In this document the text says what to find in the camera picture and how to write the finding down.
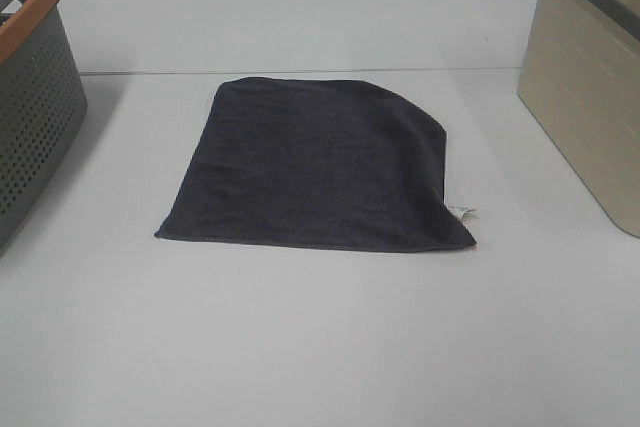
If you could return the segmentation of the dark navy towel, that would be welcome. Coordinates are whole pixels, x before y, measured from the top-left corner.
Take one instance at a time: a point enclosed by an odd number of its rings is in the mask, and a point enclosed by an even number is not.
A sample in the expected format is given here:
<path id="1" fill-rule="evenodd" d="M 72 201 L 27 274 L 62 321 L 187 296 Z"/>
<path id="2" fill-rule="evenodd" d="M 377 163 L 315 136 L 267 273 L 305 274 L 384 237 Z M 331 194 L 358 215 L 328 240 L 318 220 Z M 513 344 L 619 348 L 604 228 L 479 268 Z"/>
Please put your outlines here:
<path id="1" fill-rule="evenodd" d="M 475 239 L 445 202 L 447 134 L 356 80 L 221 84 L 163 239 L 417 253 Z"/>

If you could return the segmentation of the grey perforated basket orange rim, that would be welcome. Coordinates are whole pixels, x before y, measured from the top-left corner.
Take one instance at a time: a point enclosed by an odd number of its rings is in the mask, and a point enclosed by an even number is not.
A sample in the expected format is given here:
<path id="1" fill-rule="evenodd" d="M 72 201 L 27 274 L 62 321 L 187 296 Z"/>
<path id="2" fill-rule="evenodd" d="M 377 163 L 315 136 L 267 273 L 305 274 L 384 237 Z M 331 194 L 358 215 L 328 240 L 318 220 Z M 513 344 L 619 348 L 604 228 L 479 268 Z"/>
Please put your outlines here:
<path id="1" fill-rule="evenodd" d="M 7 247 L 58 170 L 87 98 L 58 10 L 17 0 L 1 16 L 1 245 Z"/>

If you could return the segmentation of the beige basket grey rim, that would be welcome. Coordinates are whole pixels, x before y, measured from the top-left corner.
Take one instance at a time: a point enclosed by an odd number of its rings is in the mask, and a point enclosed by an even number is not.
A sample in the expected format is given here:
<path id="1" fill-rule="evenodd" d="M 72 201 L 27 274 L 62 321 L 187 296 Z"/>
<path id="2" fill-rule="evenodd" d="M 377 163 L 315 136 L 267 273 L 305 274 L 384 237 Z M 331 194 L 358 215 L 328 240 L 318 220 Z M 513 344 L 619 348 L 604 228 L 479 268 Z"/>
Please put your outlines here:
<path id="1" fill-rule="evenodd" d="M 611 222 L 639 234 L 639 0 L 537 0 L 517 94 Z"/>

